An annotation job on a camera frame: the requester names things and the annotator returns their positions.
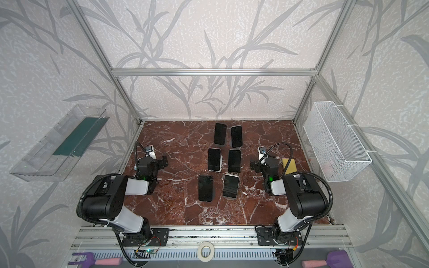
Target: wallpapered wall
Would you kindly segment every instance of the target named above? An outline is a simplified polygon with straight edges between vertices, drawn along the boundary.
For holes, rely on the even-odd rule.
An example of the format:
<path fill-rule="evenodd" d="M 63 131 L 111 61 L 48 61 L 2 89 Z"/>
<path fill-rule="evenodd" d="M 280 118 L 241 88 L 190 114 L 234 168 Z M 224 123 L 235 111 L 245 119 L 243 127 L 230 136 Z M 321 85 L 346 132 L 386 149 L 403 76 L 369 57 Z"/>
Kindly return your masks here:
<path fill-rule="evenodd" d="M 429 219 L 429 2 L 369 3 L 353 8 L 322 75 Z M 316 89 L 309 103 L 324 100 Z M 308 111 L 298 120 L 299 132 L 318 170 L 302 128 Z M 335 220 L 346 225 L 364 267 L 429 267 L 429 256 L 370 167 L 331 187 Z"/>
<path fill-rule="evenodd" d="M 79 3 L 114 68 L 309 69 L 320 58 L 343 0 Z M 305 77 L 122 78 L 141 117 L 158 120 L 290 120 L 307 81 Z"/>
<path fill-rule="evenodd" d="M 82 221 L 76 204 L 99 173 L 118 168 L 136 128 L 62 1 L 0 1 L 0 266 L 58 267 Z M 64 182 L 9 171 L 75 105 L 110 117 Z"/>

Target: mesh basket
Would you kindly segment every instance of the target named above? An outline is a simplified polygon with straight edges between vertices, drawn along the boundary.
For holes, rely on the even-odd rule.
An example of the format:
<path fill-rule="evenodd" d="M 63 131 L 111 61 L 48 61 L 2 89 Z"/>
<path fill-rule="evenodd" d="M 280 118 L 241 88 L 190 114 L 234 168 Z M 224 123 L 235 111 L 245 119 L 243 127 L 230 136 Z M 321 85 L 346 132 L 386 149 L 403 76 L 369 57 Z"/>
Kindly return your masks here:
<path fill-rule="evenodd" d="M 304 130 L 329 182 L 349 181 L 372 162 L 333 102 L 314 102 Z"/>

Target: transparent container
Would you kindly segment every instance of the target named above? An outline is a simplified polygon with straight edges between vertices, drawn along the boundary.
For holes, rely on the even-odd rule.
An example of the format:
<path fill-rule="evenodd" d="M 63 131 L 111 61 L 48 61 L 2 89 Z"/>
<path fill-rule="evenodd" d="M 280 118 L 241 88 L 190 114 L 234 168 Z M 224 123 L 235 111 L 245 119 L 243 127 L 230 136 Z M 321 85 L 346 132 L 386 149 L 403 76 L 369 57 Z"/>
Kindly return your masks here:
<path fill-rule="evenodd" d="M 76 105 L 10 173 L 25 181 L 64 181 L 108 120 L 105 111 Z"/>
<path fill-rule="evenodd" d="M 352 126 L 333 102 L 314 102 L 304 130 L 329 182 L 349 181 L 372 162 Z"/>

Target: pink handle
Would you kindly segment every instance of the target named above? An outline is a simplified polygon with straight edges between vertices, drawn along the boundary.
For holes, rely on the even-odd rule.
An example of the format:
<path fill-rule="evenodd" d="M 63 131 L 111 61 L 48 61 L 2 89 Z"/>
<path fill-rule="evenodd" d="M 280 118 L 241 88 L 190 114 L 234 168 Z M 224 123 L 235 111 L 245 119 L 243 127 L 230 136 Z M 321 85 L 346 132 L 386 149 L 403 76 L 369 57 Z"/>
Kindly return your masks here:
<path fill-rule="evenodd" d="M 326 265 L 326 261 L 302 261 L 302 268 L 315 268 Z"/>
<path fill-rule="evenodd" d="M 121 263 L 122 258 L 98 259 L 95 261 L 95 264 L 98 265 L 120 265 Z"/>

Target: yellow sponge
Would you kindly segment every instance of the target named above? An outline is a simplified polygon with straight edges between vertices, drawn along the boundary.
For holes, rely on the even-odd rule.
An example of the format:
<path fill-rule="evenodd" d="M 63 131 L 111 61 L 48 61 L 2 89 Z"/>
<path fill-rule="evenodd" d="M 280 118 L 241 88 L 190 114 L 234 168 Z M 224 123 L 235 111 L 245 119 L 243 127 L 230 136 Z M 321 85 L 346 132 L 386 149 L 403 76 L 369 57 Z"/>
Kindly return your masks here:
<path fill-rule="evenodd" d="M 288 160 L 289 160 L 289 158 L 283 158 L 281 160 L 281 163 L 283 164 L 283 168 L 285 168 Z M 296 171 L 297 171 L 297 169 L 296 169 L 296 165 L 295 165 L 295 159 L 292 158 L 290 160 L 289 166 L 287 167 L 286 174 L 290 174 L 290 173 L 296 172 Z"/>

